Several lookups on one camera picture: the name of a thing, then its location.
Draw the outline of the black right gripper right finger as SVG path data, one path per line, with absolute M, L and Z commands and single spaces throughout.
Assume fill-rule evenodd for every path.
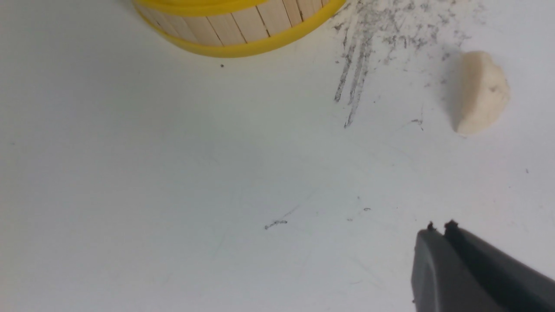
M 506 312 L 552 312 L 554 280 L 458 226 L 444 237 L 478 284 Z

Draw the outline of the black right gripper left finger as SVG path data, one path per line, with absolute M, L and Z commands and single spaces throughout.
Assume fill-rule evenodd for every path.
M 417 312 L 504 312 L 430 222 L 418 232 L 411 274 Z

